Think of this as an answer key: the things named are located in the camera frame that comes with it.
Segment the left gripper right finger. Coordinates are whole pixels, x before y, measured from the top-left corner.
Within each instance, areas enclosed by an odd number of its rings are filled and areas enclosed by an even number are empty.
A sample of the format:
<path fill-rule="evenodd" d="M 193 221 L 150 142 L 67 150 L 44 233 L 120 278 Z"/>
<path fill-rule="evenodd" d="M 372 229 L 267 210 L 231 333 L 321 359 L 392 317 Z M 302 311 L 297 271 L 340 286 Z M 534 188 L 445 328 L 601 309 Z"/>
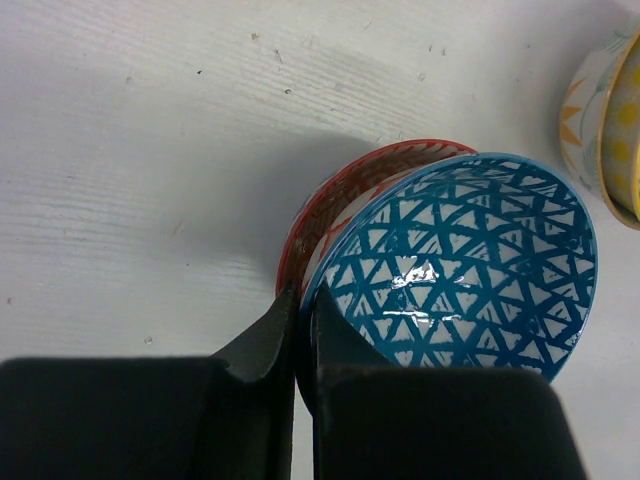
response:
<path fill-rule="evenodd" d="M 582 479 L 561 403 L 522 369 L 397 367 L 321 288 L 312 314 L 318 479 Z"/>

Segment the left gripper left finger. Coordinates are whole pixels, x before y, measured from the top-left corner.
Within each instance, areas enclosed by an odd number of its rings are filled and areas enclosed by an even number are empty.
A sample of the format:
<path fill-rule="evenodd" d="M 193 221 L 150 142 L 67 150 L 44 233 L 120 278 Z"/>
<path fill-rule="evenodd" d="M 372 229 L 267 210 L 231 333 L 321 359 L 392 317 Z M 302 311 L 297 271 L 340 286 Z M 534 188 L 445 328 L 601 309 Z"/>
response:
<path fill-rule="evenodd" d="M 209 356 L 1 365 L 5 479 L 286 479 L 298 292 Z"/>

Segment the black bowl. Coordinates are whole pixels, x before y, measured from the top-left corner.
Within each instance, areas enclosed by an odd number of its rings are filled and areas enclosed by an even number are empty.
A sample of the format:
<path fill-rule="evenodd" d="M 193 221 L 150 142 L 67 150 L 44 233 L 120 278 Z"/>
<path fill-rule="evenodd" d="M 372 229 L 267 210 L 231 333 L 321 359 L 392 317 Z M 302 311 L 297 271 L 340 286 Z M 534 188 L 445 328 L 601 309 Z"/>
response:
<path fill-rule="evenodd" d="M 519 155 L 475 153 L 395 174 L 325 230 L 302 278 L 299 342 L 327 288 L 346 323 L 402 367 L 525 368 L 553 380 L 598 277 L 576 190 Z"/>

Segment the red patterned glass bowl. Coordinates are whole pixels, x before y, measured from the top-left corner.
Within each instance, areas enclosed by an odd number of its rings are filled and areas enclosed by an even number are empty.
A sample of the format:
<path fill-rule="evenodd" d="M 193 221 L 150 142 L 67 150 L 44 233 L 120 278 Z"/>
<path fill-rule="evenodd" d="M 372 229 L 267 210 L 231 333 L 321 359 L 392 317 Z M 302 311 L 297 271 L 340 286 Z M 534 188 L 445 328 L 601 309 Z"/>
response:
<path fill-rule="evenodd" d="M 302 280 L 321 237 L 361 194 L 405 170 L 474 152 L 451 140 L 406 140 L 369 152 L 330 175 L 307 197 L 294 217 L 280 256 L 275 293 L 279 294 L 291 280 Z"/>

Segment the white floral pattern bowl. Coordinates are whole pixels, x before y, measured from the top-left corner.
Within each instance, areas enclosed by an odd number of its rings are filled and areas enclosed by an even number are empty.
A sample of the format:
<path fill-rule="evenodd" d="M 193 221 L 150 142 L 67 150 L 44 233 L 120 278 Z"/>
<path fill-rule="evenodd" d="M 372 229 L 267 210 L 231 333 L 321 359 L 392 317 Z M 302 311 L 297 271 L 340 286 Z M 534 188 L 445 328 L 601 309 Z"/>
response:
<path fill-rule="evenodd" d="M 590 51 L 576 70 L 559 111 L 560 149 L 570 173 L 604 200 L 601 145 L 607 105 L 619 71 L 639 38 L 637 16 Z"/>

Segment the blue yellow sun bowl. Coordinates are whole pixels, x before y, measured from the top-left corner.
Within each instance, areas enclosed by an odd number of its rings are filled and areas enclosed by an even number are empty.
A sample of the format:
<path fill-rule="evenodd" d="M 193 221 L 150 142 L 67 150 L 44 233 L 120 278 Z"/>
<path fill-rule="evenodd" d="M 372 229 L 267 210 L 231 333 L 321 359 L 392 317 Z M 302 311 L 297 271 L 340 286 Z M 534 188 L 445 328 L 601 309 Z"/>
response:
<path fill-rule="evenodd" d="M 606 193 L 639 225 L 639 38 L 614 76 L 603 129 L 601 165 Z"/>

